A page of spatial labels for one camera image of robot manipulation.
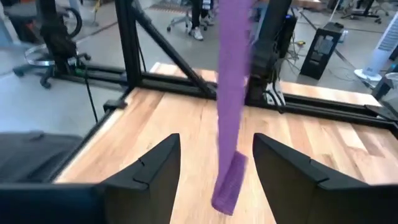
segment purple towel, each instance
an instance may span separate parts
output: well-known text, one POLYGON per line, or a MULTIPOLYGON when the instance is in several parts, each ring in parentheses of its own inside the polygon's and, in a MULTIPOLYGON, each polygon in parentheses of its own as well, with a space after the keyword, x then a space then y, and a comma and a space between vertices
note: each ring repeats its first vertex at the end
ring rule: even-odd
POLYGON ((220 1, 218 69, 218 177, 212 206, 232 215, 243 182, 246 157, 236 151, 244 104, 244 77, 249 74, 249 10, 251 1, 220 1))

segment person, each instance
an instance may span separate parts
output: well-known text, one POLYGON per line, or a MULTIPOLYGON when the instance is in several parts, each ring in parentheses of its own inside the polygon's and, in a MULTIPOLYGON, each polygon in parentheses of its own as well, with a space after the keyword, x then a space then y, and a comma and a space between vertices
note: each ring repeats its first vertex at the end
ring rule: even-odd
POLYGON ((192 28, 189 34, 196 40, 203 40, 200 25, 213 26, 214 22, 209 15, 213 8, 213 0, 192 0, 192 28))

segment concrete floor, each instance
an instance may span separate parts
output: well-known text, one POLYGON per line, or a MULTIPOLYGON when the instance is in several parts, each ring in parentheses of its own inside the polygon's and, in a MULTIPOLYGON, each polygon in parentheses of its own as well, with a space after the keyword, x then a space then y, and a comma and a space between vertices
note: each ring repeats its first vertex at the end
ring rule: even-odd
MULTIPOLYGON (((148 8, 156 0, 142 1, 143 8, 148 8)), ((177 52, 195 68, 216 70, 218 66, 218 31, 217 27, 208 29, 203 33, 205 41, 195 41, 185 33, 183 24, 166 32, 169 21, 181 14, 154 11, 146 9, 146 13, 152 19, 152 23, 161 34, 175 47, 177 52)), ((328 17, 319 12, 305 11, 304 14, 316 26, 320 26, 328 20, 328 17)), ((84 38, 79 43, 79 51, 87 52, 92 56, 93 63, 101 63, 116 67, 124 67, 123 53, 121 50, 118 25, 115 24, 116 13, 114 4, 102 7, 97 15, 98 27, 84 27, 78 39, 84 38)), ((333 54, 321 80, 313 80, 303 77, 295 68, 290 68, 285 62, 280 73, 283 80, 307 85, 323 86, 340 90, 369 93, 360 80, 353 75, 355 68, 365 65, 366 55, 371 54, 382 35, 388 22, 381 25, 373 23, 372 19, 360 21, 340 21, 349 27, 349 35, 343 44, 337 49, 343 55, 341 59, 333 54)), ((151 68, 156 62, 172 63, 171 59, 163 53, 154 41, 138 27, 139 40, 144 54, 147 68, 151 68)), ((306 54, 315 35, 315 29, 300 17, 295 30, 295 39, 306 41, 306 46, 300 54, 306 54)), ((51 80, 51 90, 44 90, 39 84, 39 78, 34 75, 26 75, 17 78, 9 71, 17 64, 24 63, 20 52, 0 50, 0 59, 3 61, 0 67, 0 131, 26 131, 41 129, 53 133, 76 133, 84 135, 94 125, 90 103, 86 95, 86 87, 81 84, 51 80)), ((301 67, 304 57, 296 62, 301 67)), ((99 115, 103 114, 102 105, 106 100, 116 99, 121 91, 92 87, 95 105, 99 115)))

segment sneaker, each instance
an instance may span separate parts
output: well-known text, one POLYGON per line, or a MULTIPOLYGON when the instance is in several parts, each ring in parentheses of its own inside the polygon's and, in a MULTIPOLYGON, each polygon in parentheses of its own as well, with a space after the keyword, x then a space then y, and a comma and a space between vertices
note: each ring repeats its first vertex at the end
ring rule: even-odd
POLYGON ((195 27, 194 29, 192 29, 189 34, 195 38, 196 40, 203 40, 203 36, 201 35, 200 29, 199 27, 195 27))
POLYGON ((200 23, 201 23, 203 26, 213 26, 213 25, 214 25, 214 21, 213 21, 213 19, 212 19, 209 15, 207 15, 207 16, 204 17, 204 18, 202 18, 202 19, 200 20, 200 23))

